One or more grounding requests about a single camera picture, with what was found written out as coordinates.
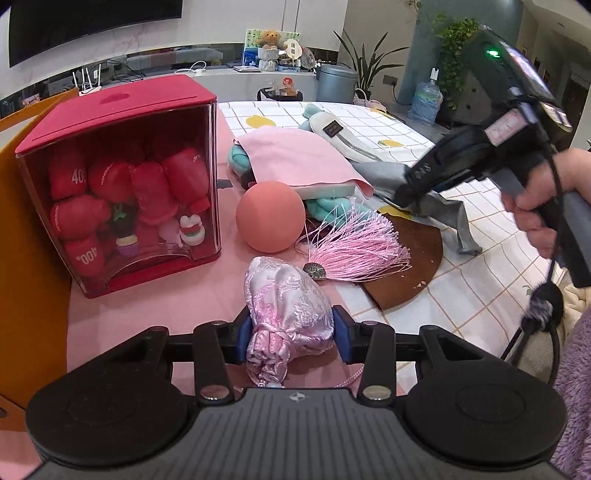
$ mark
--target pink tablecloth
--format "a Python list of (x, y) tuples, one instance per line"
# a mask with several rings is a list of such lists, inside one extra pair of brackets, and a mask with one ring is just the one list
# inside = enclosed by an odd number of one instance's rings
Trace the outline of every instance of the pink tablecloth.
[[(218, 114), (218, 178), (230, 179), (233, 188), (218, 190), (222, 255), (208, 265), (160, 278), (98, 299), (84, 297), (72, 287), (67, 338), (67, 367), (72, 370), (142, 330), (164, 325), (171, 334), (192, 332), (195, 326), (216, 319), (231, 321), (245, 305), (243, 276), (257, 256), (236, 232), (235, 210), (242, 189), (228, 169), (226, 159), (233, 134), (224, 116)], [(302, 266), (305, 259), (291, 249), (278, 257)], [(342, 304), (334, 285), (323, 285), (333, 304)], [(336, 348), (318, 357), (296, 359), (290, 364), (288, 387), (332, 387), (358, 370), (343, 364)], [(244, 368), (231, 367), (237, 387), (252, 385)], [(191, 394), (193, 367), (175, 365), (173, 383)], [(0, 478), (20, 480), (40, 463), (23, 432), (0, 432)]]

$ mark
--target hand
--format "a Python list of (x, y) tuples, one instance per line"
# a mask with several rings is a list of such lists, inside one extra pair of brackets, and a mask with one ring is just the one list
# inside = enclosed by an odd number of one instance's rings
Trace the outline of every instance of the hand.
[[(591, 153), (571, 148), (554, 156), (554, 163), (565, 192), (577, 190), (591, 203)], [(548, 163), (537, 166), (530, 172), (525, 192), (515, 200), (501, 194), (507, 212), (513, 213), (515, 223), (532, 246), (538, 249), (543, 258), (551, 258), (556, 243), (556, 231), (544, 226), (540, 216), (532, 212), (536, 207), (556, 196), (554, 177)]]

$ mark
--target gray trash can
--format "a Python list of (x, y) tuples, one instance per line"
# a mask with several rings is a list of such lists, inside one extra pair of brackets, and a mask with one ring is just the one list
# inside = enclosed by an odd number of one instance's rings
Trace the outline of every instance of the gray trash can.
[(317, 72), (317, 102), (353, 103), (357, 72), (341, 65), (323, 63)]

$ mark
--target teddy bear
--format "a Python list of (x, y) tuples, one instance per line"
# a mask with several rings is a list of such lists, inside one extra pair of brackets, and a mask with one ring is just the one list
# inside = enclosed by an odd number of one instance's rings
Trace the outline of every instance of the teddy bear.
[(260, 47), (266, 48), (277, 48), (279, 43), (279, 32), (277, 30), (265, 30), (261, 33), (261, 36), (256, 41), (256, 44)]

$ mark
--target blue water bottle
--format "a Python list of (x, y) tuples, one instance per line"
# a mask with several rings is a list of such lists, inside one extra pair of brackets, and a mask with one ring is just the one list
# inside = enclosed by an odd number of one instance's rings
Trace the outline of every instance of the blue water bottle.
[(439, 70), (431, 70), (431, 79), (427, 83), (420, 83), (413, 97), (413, 106), (408, 117), (424, 125), (433, 125), (435, 117), (441, 107), (443, 94), (436, 85)]

